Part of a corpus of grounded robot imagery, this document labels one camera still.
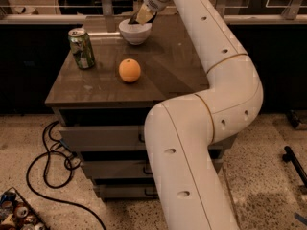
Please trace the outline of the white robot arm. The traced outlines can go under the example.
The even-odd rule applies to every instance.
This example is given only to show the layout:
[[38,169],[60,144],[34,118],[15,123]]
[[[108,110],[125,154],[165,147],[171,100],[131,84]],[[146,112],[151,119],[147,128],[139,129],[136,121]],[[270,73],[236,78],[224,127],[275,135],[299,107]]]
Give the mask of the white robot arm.
[[149,112],[145,143],[169,230],[240,230],[209,156],[210,145],[256,118],[263,87],[248,53],[209,0],[144,0],[159,12],[173,1],[207,76],[206,90]]

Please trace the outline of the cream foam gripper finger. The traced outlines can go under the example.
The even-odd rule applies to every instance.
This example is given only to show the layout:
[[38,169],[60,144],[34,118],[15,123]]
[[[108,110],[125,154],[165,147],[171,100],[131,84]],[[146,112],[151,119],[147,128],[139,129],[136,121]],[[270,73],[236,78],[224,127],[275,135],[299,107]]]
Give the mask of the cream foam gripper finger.
[[135,18],[135,21],[138,24],[144,25],[146,23],[150,23],[155,16],[155,12],[152,11],[146,4],[143,4]]

